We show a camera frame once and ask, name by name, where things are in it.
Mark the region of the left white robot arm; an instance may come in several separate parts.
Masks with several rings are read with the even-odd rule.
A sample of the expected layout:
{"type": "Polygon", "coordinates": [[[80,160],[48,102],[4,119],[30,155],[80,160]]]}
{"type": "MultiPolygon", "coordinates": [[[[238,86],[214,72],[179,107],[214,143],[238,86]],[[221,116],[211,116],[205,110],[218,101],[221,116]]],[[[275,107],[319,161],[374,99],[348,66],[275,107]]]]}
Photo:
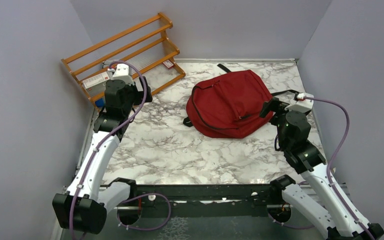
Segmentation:
{"type": "Polygon", "coordinates": [[[121,202],[137,200],[134,180],[118,177],[105,190],[101,183],[109,161],[138,110],[153,100],[146,77],[128,84],[128,76],[108,80],[105,104],[94,122],[92,141],[86,158],[65,193],[55,194],[52,206],[60,226],[71,234],[99,234],[108,213],[121,202]]]}

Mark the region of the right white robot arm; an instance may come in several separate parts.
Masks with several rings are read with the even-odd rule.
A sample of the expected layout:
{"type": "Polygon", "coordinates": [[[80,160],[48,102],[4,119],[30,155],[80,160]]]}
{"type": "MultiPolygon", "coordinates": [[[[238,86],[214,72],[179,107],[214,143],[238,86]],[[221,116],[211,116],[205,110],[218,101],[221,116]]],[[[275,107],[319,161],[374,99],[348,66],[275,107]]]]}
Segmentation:
{"type": "Polygon", "coordinates": [[[304,93],[294,104],[273,97],[263,104],[260,117],[270,112],[270,124],[276,126],[275,150],[282,152],[287,163],[314,190],[319,201],[308,196],[290,176],[283,175],[270,182],[269,199],[283,201],[297,209],[326,240],[378,240],[384,229],[370,222],[354,206],[334,178],[329,162],[308,137],[311,125],[307,119],[314,98],[304,93]]]}

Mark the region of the red student backpack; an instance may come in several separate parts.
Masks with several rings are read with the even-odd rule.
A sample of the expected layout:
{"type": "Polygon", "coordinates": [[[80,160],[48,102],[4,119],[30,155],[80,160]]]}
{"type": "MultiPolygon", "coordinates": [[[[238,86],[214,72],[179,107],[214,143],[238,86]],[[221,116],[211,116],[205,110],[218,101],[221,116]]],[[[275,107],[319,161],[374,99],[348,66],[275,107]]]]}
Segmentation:
{"type": "Polygon", "coordinates": [[[260,117],[264,102],[286,91],[270,92],[252,70],[231,71],[200,81],[191,91],[183,124],[210,138],[243,139],[267,124],[270,112],[260,117]]]}

